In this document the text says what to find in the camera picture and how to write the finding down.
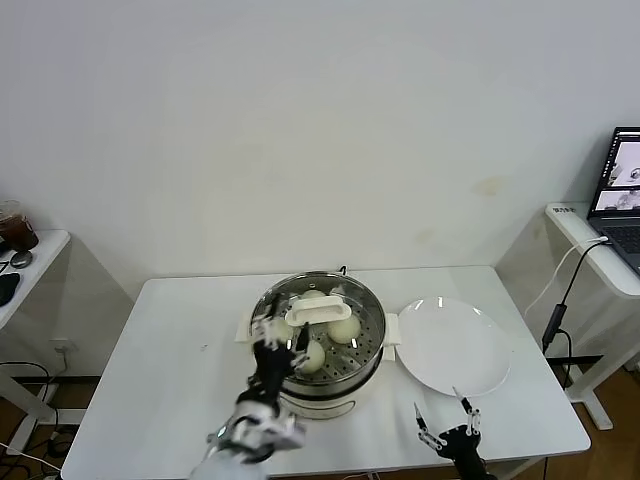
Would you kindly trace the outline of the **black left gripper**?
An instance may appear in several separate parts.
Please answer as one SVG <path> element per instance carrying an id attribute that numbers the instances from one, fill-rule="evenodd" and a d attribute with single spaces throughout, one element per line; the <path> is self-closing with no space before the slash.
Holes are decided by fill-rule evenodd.
<path id="1" fill-rule="evenodd" d="M 309 359 L 310 324 L 301 327 L 296 343 L 288 349 L 288 324 L 278 314 L 280 302 L 281 295 L 275 294 L 250 321 L 253 341 L 264 343 L 253 346 L 261 400 L 276 400 L 284 380 Z"/>

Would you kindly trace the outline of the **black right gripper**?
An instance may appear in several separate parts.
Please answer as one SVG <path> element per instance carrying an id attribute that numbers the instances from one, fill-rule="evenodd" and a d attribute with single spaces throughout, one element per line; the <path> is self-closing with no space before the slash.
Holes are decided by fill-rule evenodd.
<path id="1" fill-rule="evenodd" d="M 453 392 L 467 415 L 466 427 L 460 425 L 439 436 L 433 435 L 418 405 L 414 403 L 418 438 L 429 448 L 437 448 L 436 453 L 439 457 L 451 460 L 461 479 L 487 479 L 488 472 L 484 461 L 477 452 L 480 442 L 480 410 L 474 408 L 456 387 L 453 387 Z"/>

